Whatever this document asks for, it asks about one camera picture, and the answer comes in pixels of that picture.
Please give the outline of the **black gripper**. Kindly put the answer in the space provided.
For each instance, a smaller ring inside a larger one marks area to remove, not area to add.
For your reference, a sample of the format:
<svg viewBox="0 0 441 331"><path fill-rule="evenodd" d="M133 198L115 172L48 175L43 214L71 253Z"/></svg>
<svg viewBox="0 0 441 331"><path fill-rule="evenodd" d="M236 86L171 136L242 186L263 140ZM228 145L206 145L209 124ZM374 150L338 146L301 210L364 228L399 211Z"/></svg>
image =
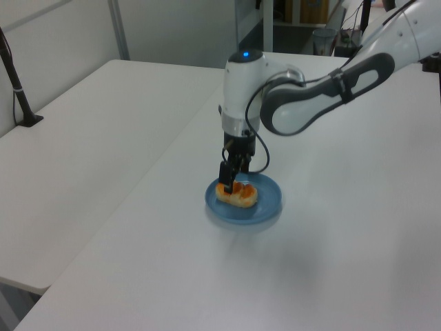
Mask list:
<svg viewBox="0 0 441 331"><path fill-rule="evenodd" d="M227 152L227 160L220 163L218 182L224 185L226 193L232 193L236 175L249 172L249 165L256 151L254 134L235 137L226 132L223 134L223 149Z"/></svg>

